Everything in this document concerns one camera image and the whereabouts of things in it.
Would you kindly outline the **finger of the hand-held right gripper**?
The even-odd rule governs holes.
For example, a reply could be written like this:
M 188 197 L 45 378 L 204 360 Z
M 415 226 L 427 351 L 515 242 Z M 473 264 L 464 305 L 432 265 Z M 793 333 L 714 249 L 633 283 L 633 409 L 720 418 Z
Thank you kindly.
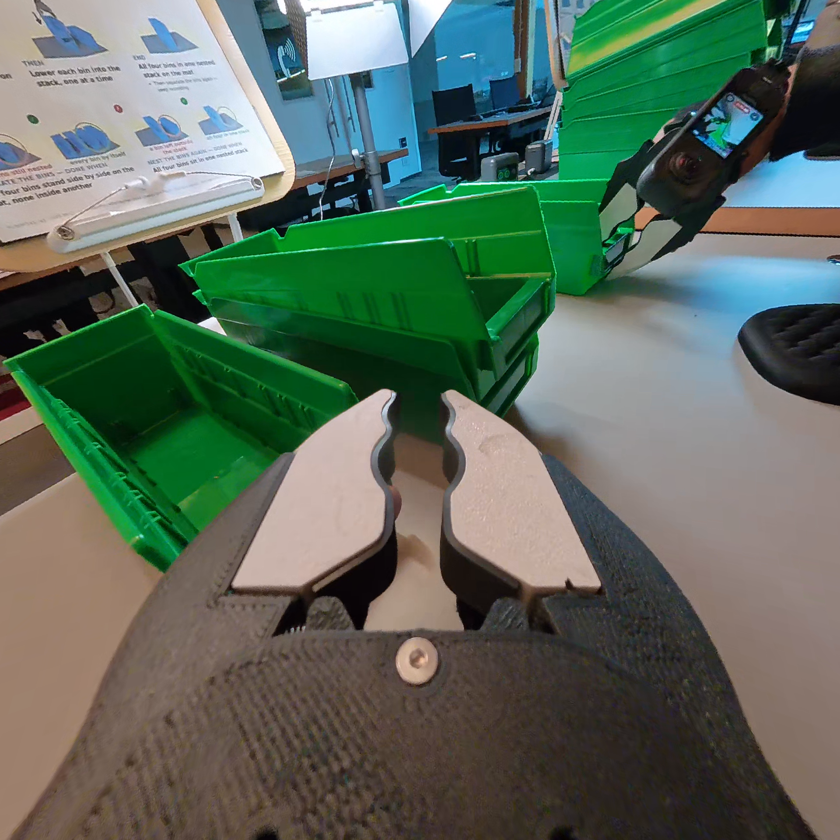
M 643 207 L 652 206 L 639 197 L 637 183 L 654 157 L 655 143 L 643 143 L 633 155 L 616 164 L 599 206 L 601 230 L 616 230 L 632 222 Z
M 605 241 L 605 277 L 625 277 L 690 243 L 723 203 L 707 203 L 674 219 L 660 214 L 640 231 L 630 226 L 631 219 L 619 225 Z

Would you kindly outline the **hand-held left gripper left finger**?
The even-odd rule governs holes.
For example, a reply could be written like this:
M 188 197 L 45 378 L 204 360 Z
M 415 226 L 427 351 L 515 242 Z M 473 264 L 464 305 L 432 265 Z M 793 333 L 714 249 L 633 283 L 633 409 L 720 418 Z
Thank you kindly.
M 383 388 L 329 420 L 290 457 L 230 583 L 309 607 L 332 597 L 363 629 L 396 574 L 395 424 Z

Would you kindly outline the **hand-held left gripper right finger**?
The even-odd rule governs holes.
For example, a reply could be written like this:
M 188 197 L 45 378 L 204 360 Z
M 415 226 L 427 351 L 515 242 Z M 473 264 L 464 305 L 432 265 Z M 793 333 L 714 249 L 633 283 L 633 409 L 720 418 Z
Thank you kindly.
M 508 599 L 597 595 L 602 580 L 538 448 L 461 393 L 440 397 L 444 494 L 439 562 L 466 631 Z

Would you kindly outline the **person's right forearm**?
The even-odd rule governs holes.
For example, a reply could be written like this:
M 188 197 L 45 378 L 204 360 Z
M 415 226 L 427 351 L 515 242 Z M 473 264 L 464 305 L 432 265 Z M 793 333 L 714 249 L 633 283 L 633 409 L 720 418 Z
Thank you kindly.
M 795 64 L 784 117 L 770 146 L 771 161 L 839 141 L 838 18 L 815 24 Z

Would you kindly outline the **wood-edged white desk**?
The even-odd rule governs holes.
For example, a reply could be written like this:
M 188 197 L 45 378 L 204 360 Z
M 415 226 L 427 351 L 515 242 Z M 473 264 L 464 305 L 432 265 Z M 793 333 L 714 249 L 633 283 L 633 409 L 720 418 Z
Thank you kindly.
M 764 161 L 729 187 L 703 234 L 839 236 L 839 159 Z

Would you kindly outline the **orange-topped office desk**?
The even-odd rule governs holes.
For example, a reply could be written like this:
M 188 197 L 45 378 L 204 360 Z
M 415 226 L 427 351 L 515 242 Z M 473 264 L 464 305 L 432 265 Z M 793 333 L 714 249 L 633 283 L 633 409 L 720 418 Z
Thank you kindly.
M 437 137 L 439 174 L 471 182 L 479 180 L 487 157 L 516 153 L 523 162 L 527 147 L 542 138 L 550 112 L 550 107 L 499 112 L 430 129 L 428 133 Z

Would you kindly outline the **person's right hand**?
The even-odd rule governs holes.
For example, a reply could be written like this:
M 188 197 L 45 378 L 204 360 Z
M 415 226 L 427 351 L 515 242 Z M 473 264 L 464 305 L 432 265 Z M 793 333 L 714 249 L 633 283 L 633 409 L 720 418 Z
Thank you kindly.
M 765 130 L 753 139 L 747 151 L 744 153 L 739 171 L 739 175 L 741 177 L 751 172 L 752 169 L 754 169 L 759 163 L 761 163 L 770 155 L 770 150 L 772 148 L 775 136 L 781 129 L 781 125 L 784 121 L 785 114 L 790 105 L 791 94 L 793 92 L 795 76 L 798 69 L 798 62 L 790 65 L 789 80 L 787 82 L 787 88 L 785 90 L 782 107 L 778 114 L 773 118 L 773 120 L 769 122 L 769 124 L 766 126 Z

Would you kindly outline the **stack of green bins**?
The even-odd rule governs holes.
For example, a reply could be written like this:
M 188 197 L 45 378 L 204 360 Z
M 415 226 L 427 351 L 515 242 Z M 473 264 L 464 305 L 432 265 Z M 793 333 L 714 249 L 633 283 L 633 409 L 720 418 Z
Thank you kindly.
M 781 51 L 793 2 L 602 1 L 574 26 L 558 179 L 607 181 L 678 110 Z

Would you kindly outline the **metal pole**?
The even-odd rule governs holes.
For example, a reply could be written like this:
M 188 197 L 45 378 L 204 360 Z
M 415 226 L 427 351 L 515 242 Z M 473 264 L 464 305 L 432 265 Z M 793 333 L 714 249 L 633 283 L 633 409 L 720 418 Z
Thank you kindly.
M 371 123 L 371 114 L 361 73 L 349 74 L 350 86 L 359 120 L 360 134 L 364 147 L 364 168 L 371 187 L 373 207 L 378 210 L 386 209 L 384 184 L 382 180 L 382 166 L 377 149 Z

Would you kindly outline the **white stand rod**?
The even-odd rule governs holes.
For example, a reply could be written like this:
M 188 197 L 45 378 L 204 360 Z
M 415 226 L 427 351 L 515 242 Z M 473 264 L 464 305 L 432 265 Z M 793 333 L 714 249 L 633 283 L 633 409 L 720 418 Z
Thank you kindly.
M 104 250 L 99 254 L 99 256 L 108 268 L 112 278 L 116 281 L 129 306 L 131 308 L 139 307 L 141 305 L 140 301 L 134 296 L 130 283 L 124 279 L 118 264 L 115 262 L 110 252 Z

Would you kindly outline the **white studio light softbox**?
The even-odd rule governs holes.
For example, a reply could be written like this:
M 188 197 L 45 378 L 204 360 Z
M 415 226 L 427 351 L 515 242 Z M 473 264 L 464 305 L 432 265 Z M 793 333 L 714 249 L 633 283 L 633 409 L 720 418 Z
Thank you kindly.
M 408 34 L 397 1 L 301 2 L 301 56 L 312 81 L 361 74 L 408 63 L 450 1 L 409 1 Z

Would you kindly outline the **white page holder bar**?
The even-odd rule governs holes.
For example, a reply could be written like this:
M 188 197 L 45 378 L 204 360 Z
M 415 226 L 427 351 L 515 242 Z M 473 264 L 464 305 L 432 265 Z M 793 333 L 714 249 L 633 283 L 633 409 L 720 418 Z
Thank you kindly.
M 255 175 L 172 171 L 142 176 L 52 228 L 46 243 L 52 251 L 68 254 L 209 212 L 223 212 L 262 198 L 265 190 L 263 180 Z

